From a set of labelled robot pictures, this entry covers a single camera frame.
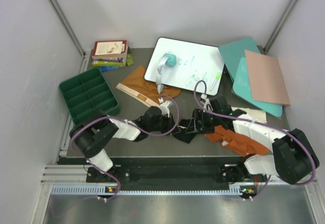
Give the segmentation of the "mustard brown underwear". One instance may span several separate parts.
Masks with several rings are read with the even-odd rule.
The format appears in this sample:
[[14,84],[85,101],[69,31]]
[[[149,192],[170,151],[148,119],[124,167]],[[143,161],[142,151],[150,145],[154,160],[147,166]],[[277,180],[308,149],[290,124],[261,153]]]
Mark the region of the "mustard brown underwear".
[[164,86],[162,92],[158,93],[157,85],[144,79],[145,72],[146,69],[143,66],[137,67],[122,82],[118,83],[116,88],[147,107],[159,106],[162,102],[169,100],[166,97],[162,98],[162,94],[175,98],[182,92],[180,88]]

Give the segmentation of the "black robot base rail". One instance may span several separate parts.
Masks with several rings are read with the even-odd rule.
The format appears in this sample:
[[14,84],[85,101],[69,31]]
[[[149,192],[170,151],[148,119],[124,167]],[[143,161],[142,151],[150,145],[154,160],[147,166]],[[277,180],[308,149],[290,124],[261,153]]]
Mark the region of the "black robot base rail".
[[229,184],[263,183],[264,175],[252,176],[240,171],[239,156],[113,157],[112,177],[90,167],[88,183],[115,183],[122,190],[177,191],[228,190]]

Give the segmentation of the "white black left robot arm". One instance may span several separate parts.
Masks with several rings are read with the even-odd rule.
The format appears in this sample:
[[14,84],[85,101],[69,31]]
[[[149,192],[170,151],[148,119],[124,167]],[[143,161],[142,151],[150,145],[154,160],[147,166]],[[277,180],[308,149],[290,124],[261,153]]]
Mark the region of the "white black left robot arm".
[[135,120],[122,120],[102,110],[96,111],[74,126],[69,136],[79,152],[98,169],[99,178],[108,182],[115,177],[113,162],[104,149],[111,139],[139,142],[154,132],[164,136],[175,130],[172,114],[151,106]]

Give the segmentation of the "black ribbed underwear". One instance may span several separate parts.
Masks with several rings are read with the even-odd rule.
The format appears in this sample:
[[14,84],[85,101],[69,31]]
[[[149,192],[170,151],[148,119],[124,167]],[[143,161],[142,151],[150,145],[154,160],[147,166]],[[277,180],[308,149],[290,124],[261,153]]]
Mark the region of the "black ribbed underwear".
[[187,144],[189,144],[198,134],[199,130],[197,129],[193,118],[180,120],[178,126],[172,132],[174,138]]

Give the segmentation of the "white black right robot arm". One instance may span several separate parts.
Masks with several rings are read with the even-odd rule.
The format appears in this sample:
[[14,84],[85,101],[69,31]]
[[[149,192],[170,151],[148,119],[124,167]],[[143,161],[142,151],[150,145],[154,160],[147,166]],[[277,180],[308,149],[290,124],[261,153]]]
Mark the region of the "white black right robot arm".
[[211,142],[242,158],[222,169],[228,181],[249,181],[255,175],[277,176],[291,185],[308,184],[315,178],[319,161],[305,134],[283,130],[253,118],[245,111],[233,111],[224,98],[196,99],[194,133],[204,133]]

